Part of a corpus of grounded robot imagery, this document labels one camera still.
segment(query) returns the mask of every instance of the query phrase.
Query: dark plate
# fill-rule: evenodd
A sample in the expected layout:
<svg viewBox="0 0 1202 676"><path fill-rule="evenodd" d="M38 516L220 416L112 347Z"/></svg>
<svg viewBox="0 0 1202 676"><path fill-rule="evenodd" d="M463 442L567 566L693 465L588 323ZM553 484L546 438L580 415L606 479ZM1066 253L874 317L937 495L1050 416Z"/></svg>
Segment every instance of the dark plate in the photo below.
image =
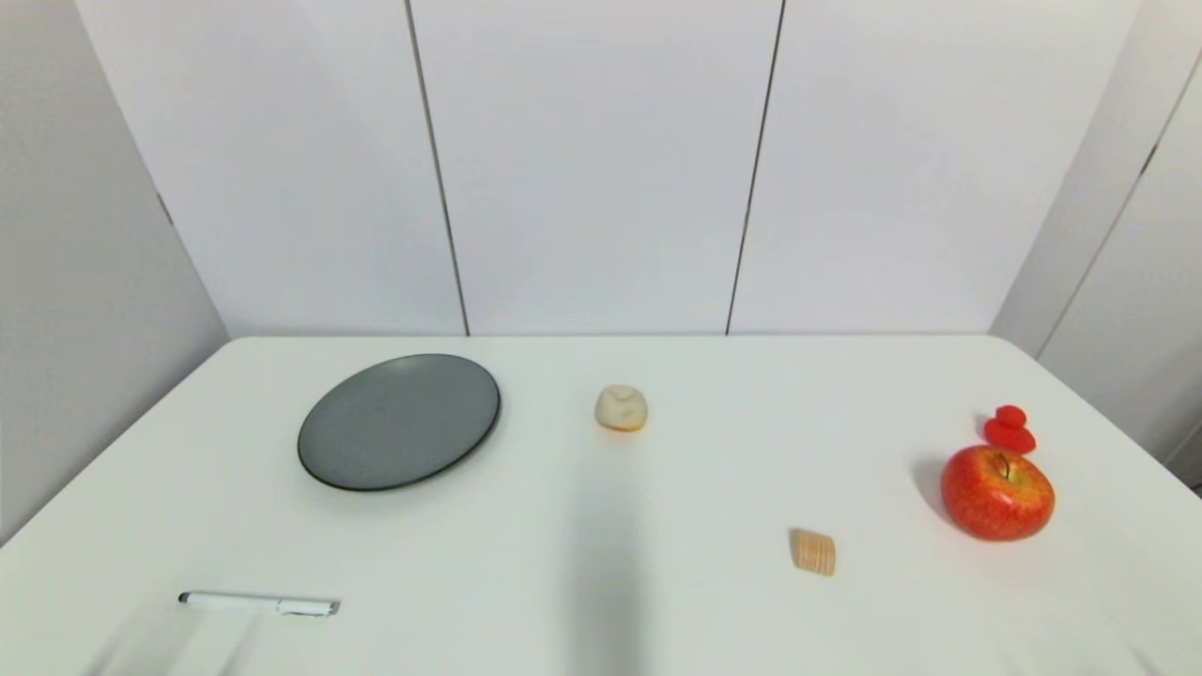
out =
<svg viewBox="0 0 1202 676"><path fill-rule="evenodd" d="M492 431L501 393L478 363L413 355L347 378L309 411L297 451L314 479L347 491L421 481L463 459Z"/></svg>

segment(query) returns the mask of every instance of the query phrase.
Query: white table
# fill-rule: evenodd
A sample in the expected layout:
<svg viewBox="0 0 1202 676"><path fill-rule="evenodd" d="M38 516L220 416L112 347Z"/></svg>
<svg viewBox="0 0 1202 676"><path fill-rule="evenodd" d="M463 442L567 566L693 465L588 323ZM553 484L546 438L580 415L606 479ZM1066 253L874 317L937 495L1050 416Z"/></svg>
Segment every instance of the white table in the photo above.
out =
<svg viewBox="0 0 1202 676"><path fill-rule="evenodd" d="M428 351L496 376L487 444L398 491L310 479L314 403ZM593 422L612 383L643 432ZM1004 403L1058 506L988 544L938 478ZM792 567L791 527L835 538L833 579ZM214 674L250 621L174 603L197 588L343 600L258 621L246 675L1202 674L1202 502L992 338L252 338L0 550L0 674L148 645Z"/></svg>

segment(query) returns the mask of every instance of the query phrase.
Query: white backdrop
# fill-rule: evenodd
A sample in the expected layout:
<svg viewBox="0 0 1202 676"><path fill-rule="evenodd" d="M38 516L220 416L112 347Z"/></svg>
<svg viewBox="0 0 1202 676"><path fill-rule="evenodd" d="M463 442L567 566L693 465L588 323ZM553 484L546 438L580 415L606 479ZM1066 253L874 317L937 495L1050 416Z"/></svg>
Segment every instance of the white backdrop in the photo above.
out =
<svg viewBox="0 0 1202 676"><path fill-rule="evenodd" d="M78 0L234 337L463 333L399 0Z"/></svg>
<svg viewBox="0 0 1202 676"><path fill-rule="evenodd" d="M732 330L988 330L1137 4L790 2ZM464 330L403 2L79 5L233 334ZM474 332L724 331L780 10L413 0Z"/></svg>
<svg viewBox="0 0 1202 676"><path fill-rule="evenodd" d="M1202 422L1202 77L1040 361L1161 461Z"/></svg>
<svg viewBox="0 0 1202 676"><path fill-rule="evenodd" d="M4 545L228 336L71 2L0 6L0 83Z"/></svg>
<svg viewBox="0 0 1202 676"><path fill-rule="evenodd" d="M790 2L732 331L988 331L1138 5Z"/></svg>
<svg viewBox="0 0 1202 676"><path fill-rule="evenodd" d="M780 4L415 0L474 333L721 333Z"/></svg>
<svg viewBox="0 0 1202 676"><path fill-rule="evenodd" d="M1202 51L1202 2L1144 0L990 333L1039 357L1131 196Z"/></svg>

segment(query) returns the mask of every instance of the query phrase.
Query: red apple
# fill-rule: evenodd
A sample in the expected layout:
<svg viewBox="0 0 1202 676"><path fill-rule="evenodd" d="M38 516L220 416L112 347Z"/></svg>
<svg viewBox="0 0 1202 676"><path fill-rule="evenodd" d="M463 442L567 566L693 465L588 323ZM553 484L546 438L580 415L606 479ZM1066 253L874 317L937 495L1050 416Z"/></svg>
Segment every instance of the red apple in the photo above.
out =
<svg viewBox="0 0 1202 676"><path fill-rule="evenodd" d="M1040 468L995 446L952 456L944 467L942 492L952 521L982 540L1029 538L1055 509L1055 491Z"/></svg>

